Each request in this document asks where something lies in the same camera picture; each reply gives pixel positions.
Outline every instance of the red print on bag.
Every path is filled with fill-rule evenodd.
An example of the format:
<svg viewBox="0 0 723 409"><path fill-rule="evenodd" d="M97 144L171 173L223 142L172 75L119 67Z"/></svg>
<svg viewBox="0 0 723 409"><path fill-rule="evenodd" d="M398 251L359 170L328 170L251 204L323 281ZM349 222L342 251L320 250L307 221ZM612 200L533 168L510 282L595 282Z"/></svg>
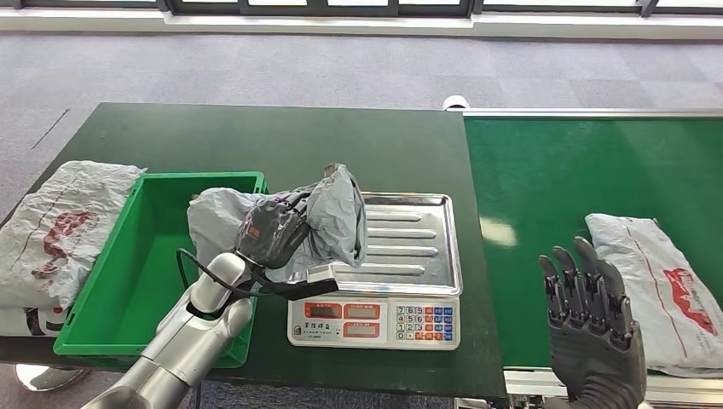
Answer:
<svg viewBox="0 0 723 409"><path fill-rule="evenodd" d="M43 238L43 249L53 258L40 268L33 269L33 277L36 279L46 279L52 273L56 272L58 267L66 264L68 253L58 245L61 238L78 236L78 240L76 240L75 243L77 244L80 241L80 235L94 228L96 224L98 224L98 215L89 211L60 214L58 218L55 219L53 227Z"/></svg>
<svg viewBox="0 0 723 409"><path fill-rule="evenodd" d="M684 268L663 270L663 272L668 277L670 285L673 286L673 301L678 305L680 311L686 317L694 320L705 331L717 336L718 332L713 327L713 321L706 313L698 294L695 292L691 272Z"/></svg>

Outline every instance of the white plastic bag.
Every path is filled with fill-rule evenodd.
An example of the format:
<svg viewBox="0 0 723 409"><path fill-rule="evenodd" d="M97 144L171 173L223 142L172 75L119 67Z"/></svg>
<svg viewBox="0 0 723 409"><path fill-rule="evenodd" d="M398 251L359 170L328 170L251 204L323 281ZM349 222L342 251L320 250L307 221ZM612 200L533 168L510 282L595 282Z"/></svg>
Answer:
<svg viewBox="0 0 723 409"><path fill-rule="evenodd" d="M0 228L0 307L69 307L143 170L71 161Z"/></svg>
<svg viewBox="0 0 723 409"><path fill-rule="evenodd" d="M650 369L723 376L723 313L670 238L651 219L585 218L601 259L620 270Z"/></svg>

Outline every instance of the gray carpet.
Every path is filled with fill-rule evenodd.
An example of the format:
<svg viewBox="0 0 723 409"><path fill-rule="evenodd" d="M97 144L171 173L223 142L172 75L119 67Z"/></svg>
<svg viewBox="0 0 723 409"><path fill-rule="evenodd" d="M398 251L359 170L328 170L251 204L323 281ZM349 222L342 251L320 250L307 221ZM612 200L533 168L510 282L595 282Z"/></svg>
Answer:
<svg viewBox="0 0 723 409"><path fill-rule="evenodd" d="M101 101L298 107L723 108L723 46L476 39L0 34L0 218ZM118 376L0 408L70 409ZM209 383L205 407L444 407L448 400Z"/></svg>

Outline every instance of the scale keypad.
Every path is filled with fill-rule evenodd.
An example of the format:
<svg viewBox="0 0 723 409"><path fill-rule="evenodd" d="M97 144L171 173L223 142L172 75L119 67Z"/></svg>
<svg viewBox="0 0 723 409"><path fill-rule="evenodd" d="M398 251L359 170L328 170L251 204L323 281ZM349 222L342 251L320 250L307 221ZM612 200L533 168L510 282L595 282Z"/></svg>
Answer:
<svg viewBox="0 0 723 409"><path fill-rule="evenodd" d="M453 341L452 307L396 306L396 339L407 341Z"/></svg>

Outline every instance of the black cable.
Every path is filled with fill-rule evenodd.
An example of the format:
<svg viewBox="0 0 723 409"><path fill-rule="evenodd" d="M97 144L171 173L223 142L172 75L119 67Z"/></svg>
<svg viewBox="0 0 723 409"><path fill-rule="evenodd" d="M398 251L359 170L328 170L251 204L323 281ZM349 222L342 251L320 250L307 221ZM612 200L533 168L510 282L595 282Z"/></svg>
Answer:
<svg viewBox="0 0 723 409"><path fill-rule="evenodd" d="M199 383L198 388L196 388L196 405L195 405L195 409L201 409L201 400L203 399L203 398L201 397L201 394L203 393L202 386L203 386L203 381L201 381L201 383Z"/></svg>
<svg viewBox="0 0 723 409"><path fill-rule="evenodd" d="M225 288L226 290L231 291L237 296L240 297L260 297L260 296L268 296L270 295L268 292L255 292L255 291L244 291L240 290L236 287L233 287L232 285L229 285L226 281L223 281L222 279L218 278L217 275L215 275L211 270L209 270L206 266L201 264L201 262L191 253L189 253L186 249L178 249L176 250L176 261L178 262L178 271L181 274L183 285L188 288L188 279L186 278L186 272L183 269L183 262L181 259L181 254L191 259L192 262L198 268L201 269L204 273L208 274L209 277L211 277L212 280L214 280L216 283L218 283L221 287Z"/></svg>

